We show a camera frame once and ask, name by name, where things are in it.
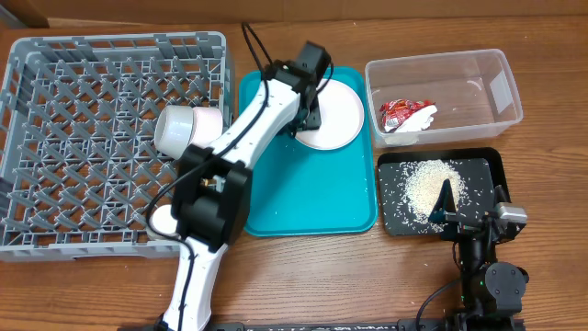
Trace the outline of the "white rice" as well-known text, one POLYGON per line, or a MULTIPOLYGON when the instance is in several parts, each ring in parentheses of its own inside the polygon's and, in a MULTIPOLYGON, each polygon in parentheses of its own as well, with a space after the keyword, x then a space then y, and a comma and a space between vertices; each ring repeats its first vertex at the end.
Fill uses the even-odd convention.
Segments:
POLYGON ((483 158, 385 163, 379 166, 380 205, 390 235, 438 234, 428 222, 443 181, 449 179, 458 215, 480 218, 494 205, 494 185, 483 158))

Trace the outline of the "large white plate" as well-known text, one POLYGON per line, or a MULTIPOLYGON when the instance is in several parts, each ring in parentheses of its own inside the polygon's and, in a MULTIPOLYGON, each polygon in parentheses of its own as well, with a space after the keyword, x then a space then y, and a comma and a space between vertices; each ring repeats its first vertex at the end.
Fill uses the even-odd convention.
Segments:
POLYGON ((315 150, 329 151, 350 144, 362 129, 365 114, 358 94, 348 85, 331 80, 318 95, 322 124, 300 131, 296 139, 315 150))

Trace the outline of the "red snack wrapper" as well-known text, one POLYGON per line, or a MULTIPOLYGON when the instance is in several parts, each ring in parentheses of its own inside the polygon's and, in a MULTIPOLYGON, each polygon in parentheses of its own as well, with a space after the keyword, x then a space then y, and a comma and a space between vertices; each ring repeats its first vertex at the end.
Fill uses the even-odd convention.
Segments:
POLYGON ((379 109, 381 126, 385 132, 395 132, 414 112, 434 104, 429 100, 412 101, 409 99, 396 99, 387 102, 379 109))

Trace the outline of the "white napkin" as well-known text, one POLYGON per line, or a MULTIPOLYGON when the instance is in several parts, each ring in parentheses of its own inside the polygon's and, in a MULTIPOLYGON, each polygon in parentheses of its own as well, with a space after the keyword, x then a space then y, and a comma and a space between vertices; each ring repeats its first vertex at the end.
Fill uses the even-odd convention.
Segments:
POLYGON ((414 112, 395 133, 414 132, 426 130, 434 121, 433 115, 437 113, 436 105, 430 105, 414 112))

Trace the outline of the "small pink plate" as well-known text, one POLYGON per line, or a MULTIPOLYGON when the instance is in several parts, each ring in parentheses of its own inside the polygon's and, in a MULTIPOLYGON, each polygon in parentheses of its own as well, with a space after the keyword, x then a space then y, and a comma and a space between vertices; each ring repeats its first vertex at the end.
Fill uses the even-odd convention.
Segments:
POLYGON ((194 122, 190 143, 207 147, 222 135, 222 114, 218 108, 194 107, 194 122))

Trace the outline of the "metal bowl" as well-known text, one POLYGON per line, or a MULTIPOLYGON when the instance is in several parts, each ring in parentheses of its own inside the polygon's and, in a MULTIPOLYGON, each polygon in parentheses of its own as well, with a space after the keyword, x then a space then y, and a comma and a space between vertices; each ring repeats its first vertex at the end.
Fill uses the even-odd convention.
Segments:
POLYGON ((179 159, 191 141, 195 113, 188 106, 167 106, 160 113, 154 132, 158 152, 179 159))

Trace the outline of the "white paper cup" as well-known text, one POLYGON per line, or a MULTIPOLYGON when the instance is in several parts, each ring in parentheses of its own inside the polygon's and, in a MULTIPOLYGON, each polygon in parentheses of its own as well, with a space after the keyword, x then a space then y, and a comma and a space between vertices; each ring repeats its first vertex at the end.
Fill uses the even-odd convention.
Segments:
POLYGON ((178 237, 177 220, 173 217, 171 210, 171 204, 165 204, 155 209, 149 221, 152 228, 146 229, 150 239, 164 240, 166 235, 178 237))

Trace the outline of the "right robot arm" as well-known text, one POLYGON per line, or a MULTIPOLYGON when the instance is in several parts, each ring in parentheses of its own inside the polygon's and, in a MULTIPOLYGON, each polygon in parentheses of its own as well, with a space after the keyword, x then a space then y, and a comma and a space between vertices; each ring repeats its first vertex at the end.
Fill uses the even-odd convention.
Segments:
POLYGON ((436 296, 455 285, 461 288, 463 307, 448 314, 444 330, 523 330, 515 320, 522 311, 528 273, 496 257, 496 246, 514 240, 527 225, 523 207, 514 205, 502 186, 494 189, 495 204, 478 218, 457 212, 451 182, 446 179, 428 218, 441 224, 440 238, 453 244, 460 276, 431 294, 419 309, 415 324, 421 325, 424 308, 436 296))

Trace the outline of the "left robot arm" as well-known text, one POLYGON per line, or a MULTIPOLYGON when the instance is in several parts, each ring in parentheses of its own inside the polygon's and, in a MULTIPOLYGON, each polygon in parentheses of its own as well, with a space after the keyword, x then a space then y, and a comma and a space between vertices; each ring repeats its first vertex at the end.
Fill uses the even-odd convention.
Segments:
POLYGON ((295 60, 262 69, 254 99, 220 138, 181 153, 176 180, 158 193, 170 193, 171 203, 152 199, 145 211, 152 235, 180 245, 172 300, 157 329, 208 326, 222 256, 249 216, 254 165, 276 135, 320 128, 319 95, 333 72, 327 50, 307 42, 295 60))

